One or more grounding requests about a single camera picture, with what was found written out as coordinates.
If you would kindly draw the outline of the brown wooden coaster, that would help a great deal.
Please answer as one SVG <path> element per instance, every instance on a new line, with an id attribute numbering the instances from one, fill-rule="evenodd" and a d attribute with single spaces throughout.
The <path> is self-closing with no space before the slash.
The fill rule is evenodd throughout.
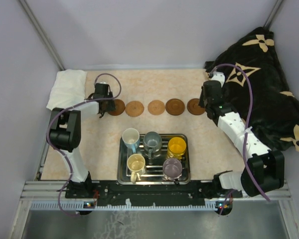
<path id="1" fill-rule="evenodd" d="M 144 112 L 144 106 L 140 101 L 131 101 L 127 103 L 125 111 L 130 117 L 138 117 Z"/>
<path id="2" fill-rule="evenodd" d="M 112 111 L 109 111 L 108 114 L 112 116 L 119 116 L 125 111 L 125 103 L 120 99 L 114 100 L 115 109 Z"/>
<path id="3" fill-rule="evenodd" d="M 184 112 L 185 104 L 180 99 L 170 99 L 165 104 L 165 110 L 172 116 L 178 116 Z"/>

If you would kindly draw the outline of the woven rattan coaster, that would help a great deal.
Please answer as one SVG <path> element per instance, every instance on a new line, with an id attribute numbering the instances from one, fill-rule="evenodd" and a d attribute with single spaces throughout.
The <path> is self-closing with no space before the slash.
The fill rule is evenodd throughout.
<path id="1" fill-rule="evenodd" d="M 165 104 L 160 100 L 153 100 L 148 104 L 148 112 L 152 115 L 158 116 L 165 111 Z"/>

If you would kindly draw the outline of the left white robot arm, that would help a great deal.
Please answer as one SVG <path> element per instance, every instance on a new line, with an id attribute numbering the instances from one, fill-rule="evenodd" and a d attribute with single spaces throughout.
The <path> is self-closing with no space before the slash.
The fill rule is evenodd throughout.
<path id="1" fill-rule="evenodd" d="M 65 108 L 55 107 L 51 112 L 46 133 L 47 143 L 64 159 L 69 171 L 67 187 L 84 198 L 94 191 L 91 175 L 83 163 L 79 150 L 81 142 L 81 123 L 90 116 L 115 109 L 110 85 L 101 82 L 94 84 L 94 93 L 82 102 Z"/>

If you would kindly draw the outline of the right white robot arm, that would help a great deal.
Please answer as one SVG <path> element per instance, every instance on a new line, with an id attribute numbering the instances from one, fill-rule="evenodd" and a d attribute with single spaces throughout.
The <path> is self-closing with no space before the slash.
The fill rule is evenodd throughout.
<path id="1" fill-rule="evenodd" d="M 285 158 L 278 150 L 263 144 L 241 119 L 231 103 L 224 100 L 222 86 L 225 76 L 212 73 L 210 80 L 203 83 L 199 105 L 207 116 L 232 141 L 242 155 L 245 168 L 242 172 L 226 171 L 215 175 L 213 193 L 224 197 L 230 189 L 245 191 L 254 197 L 261 193 L 279 189 L 284 185 Z"/>

